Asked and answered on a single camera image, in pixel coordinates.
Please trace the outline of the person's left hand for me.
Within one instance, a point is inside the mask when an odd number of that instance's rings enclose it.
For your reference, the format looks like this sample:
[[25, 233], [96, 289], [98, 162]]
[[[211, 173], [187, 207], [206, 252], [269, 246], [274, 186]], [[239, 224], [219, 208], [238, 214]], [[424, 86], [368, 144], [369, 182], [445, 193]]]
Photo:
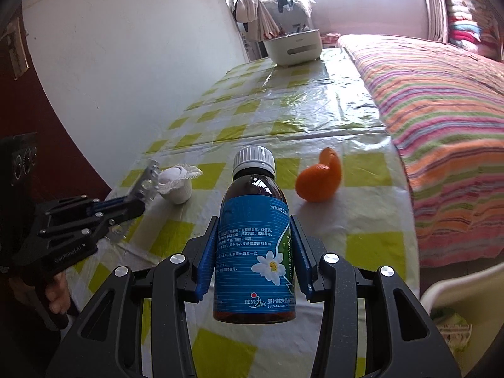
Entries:
[[[14, 297], [21, 303], [33, 306], [31, 291], [34, 287], [28, 286], [20, 279], [9, 279], [9, 286]], [[66, 314], [71, 305], [71, 298], [65, 272], [55, 275], [44, 290], [45, 297], [49, 301], [49, 309], [54, 314]]]

